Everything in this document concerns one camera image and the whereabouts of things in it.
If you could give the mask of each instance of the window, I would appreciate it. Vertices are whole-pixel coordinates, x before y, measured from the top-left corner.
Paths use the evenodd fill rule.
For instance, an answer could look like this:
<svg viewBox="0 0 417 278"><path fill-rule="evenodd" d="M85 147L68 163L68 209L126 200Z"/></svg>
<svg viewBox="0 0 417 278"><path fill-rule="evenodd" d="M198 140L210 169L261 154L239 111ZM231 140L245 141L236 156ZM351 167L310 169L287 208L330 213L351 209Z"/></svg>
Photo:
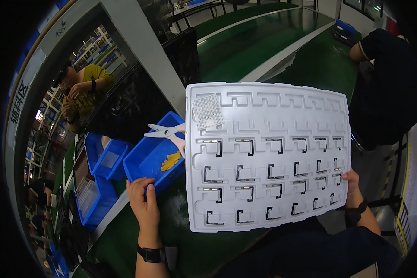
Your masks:
<svg viewBox="0 0 417 278"><path fill-rule="evenodd" d="M372 20L375 20L376 17L381 17L383 14L382 0L343 0L343 3Z"/></svg>

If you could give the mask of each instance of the worker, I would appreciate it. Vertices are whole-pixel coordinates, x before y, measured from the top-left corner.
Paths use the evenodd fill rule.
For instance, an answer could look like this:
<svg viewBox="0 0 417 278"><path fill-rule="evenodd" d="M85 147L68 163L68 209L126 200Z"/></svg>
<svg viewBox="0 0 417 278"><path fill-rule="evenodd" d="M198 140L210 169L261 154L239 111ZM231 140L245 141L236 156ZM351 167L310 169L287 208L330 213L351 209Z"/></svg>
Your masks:
<svg viewBox="0 0 417 278"><path fill-rule="evenodd" d="M41 177L31 181L25 189L25 201L28 207L34 208L35 204L44 208L45 219L50 219L51 194L54 190L54 182Z"/></svg>
<svg viewBox="0 0 417 278"><path fill-rule="evenodd" d="M390 277L399 259L398 251L381 237L377 220L367 207L352 169L343 175L349 181L345 215L349 228L330 235L316 217L272 229L277 238L234 258L213 277ZM139 222L136 277L170 277L167 264L157 262L156 250L163 248L159 237L159 209L153 178L127 181L130 206ZM145 187L147 201L144 200ZM141 254L148 250L146 262Z"/></svg>
<svg viewBox="0 0 417 278"><path fill-rule="evenodd" d="M349 108L363 147L393 145L417 122L417 60L404 36L377 29L349 52L356 62L373 60L367 85L355 90Z"/></svg>
<svg viewBox="0 0 417 278"><path fill-rule="evenodd" d="M72 133L79 133L94 105L114 83L114 77L98 65L90 64L78 73L67 63L53 79L52 86L70 89L62 102L62 115Z"/></svg>

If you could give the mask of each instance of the white plastic tray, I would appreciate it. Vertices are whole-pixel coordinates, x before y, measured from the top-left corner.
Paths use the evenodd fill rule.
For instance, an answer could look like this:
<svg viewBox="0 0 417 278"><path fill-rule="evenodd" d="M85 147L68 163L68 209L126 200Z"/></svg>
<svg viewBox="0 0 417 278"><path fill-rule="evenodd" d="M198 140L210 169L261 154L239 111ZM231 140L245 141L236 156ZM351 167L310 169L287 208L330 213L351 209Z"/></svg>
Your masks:
<svg viewBox="0 0 417 278"><path fill-rule="evenodd" d="M192 101L212 94L224 124L198 130ZM341 174L350 169L351 140L344 94L259 82L192 84L185 122L191 231L269 228L345 204Z"/></svg>

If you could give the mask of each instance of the human hand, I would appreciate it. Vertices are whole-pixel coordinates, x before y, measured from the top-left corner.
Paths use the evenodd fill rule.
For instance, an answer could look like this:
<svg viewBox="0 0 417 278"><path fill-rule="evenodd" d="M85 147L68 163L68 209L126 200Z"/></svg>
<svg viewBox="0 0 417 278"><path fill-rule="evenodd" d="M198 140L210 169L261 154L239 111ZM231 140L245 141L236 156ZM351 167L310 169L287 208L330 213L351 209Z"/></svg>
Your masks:
<svg viewBox="0 0 417 278"><path fill-rule="evenodd" d="M67 120L72 121L74 118L74 103L70 100L68 96L65 97L66 103L62 104L62 115L67 118Z"/></svg>
<svg viewBox="0 0 417 278"><path fill-rule="evenodd" d="M45 210L44 215L45 215L46 220L51 219L51 214L49 213L49 210Z"/></svg>
<svg viewBox="0 0 417 278"><path fill-rule="evenodd" d="M71 90L68 94L68 97L72 100L75 100L77 97L80 97L88 89L88 84L86 82L74 84L71 87Z"/></svg>
<svg viewBox="0 0 417 278"><path fill-rule="evenodd" d="M348 181L348 194L345 204L346 208L358 208L358 206L363 202L363 196L361 195L358 187L360 177L351 168L349 172L343 174L342 178L343 180Z"/></svg>
<svg viewBox="0 0 417 278"><path fill-rule="evenodd" d="M127 180L127 193L130 207L139 222L139 228L146 234L157 234L159 226L159 208L156 203L156 192L153 186L154 178L139 178L130 183ZM147 201L144 191L147 187Z"/></svg>

